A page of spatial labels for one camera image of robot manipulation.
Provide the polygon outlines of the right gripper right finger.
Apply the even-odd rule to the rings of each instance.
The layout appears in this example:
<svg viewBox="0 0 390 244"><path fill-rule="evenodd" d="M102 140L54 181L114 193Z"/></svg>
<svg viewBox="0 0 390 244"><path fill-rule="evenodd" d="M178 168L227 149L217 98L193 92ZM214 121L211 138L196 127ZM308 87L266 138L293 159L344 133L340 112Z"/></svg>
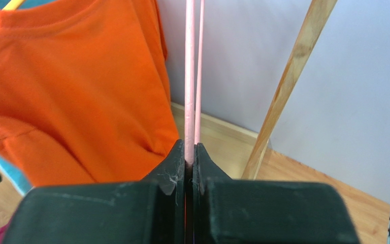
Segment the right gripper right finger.
<svg viewBox="0 0 390 244"><path fill-rule="evenodd" d="M307 181L230 178L194 148L194 243L359 243L340 194Z"/></svg>

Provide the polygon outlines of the pink wire hanger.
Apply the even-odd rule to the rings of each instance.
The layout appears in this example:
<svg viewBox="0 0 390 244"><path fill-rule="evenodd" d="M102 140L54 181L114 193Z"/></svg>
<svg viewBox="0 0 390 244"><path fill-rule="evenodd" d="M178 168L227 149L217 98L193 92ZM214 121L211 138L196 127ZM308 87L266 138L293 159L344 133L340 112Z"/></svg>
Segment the pink wire hanger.
<svg viewBox="0 0 390 244"><path fill-rule="evenodd" d="M194 146L201 139L202 57L205 1L200 1L198 64L195 64L195 1L186 1L185 14L185 97L184 159L186 168L194 164Z"/></svg>

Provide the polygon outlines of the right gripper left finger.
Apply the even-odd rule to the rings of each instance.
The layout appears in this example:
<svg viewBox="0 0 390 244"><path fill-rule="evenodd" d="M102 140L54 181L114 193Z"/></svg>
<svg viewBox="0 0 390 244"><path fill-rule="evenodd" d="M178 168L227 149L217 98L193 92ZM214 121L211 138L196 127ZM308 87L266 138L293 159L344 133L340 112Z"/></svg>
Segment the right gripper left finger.
<svg viewBox="0 0 390 244"><path fill-rule="evenodd" d="M3 243L184 243L184 143L142 180L34 188Z"/></svg>

